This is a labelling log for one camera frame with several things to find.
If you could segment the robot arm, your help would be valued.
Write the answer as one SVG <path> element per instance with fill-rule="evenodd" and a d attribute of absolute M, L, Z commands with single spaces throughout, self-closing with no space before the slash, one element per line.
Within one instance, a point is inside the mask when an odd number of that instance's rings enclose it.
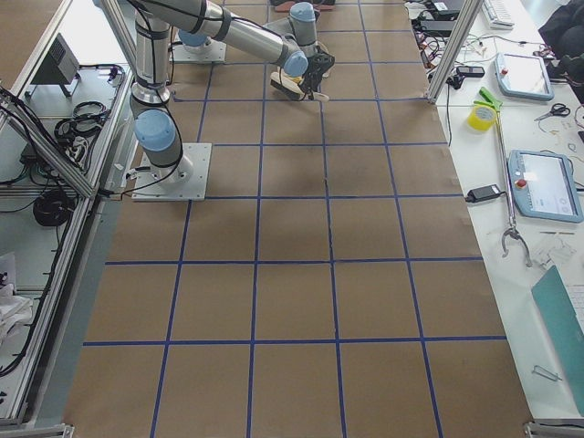
<path fill-rule="evenodd" d="M 148 187 L 168 193 L 193 175 L 193 162 L 169 104 L 198 67 L 224 62 L 228 47 L 275 66 L 272 87 L 293 100 L 323 100 L 320 83 L 335 58 L 318 41 L 318 11 L 298 2 L 263 25 L 212 1 L 134 1 L 134 133 L 147 161 Z"/>

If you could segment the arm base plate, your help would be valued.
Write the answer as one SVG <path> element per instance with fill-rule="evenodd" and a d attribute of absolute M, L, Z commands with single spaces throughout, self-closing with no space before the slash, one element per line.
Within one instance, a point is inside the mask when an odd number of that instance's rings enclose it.
<path fill-rule="evenodd" d="M 185 143 L 178 167 L 164 169 L 152 166 L 144 152 L 141 167 L 147 167 L 147 170 L 137 173 L 131 198 L 138 202 L 203 201 L 212 148 L 211 143 Z"/>
<path fill-rule="evenodd" d="M 170 49 L 171 59 L 179 64 L 216 64 L 224 63 L 226 44 L 210 40 L 198 47 L 184 44 L 173 45 Z"/>

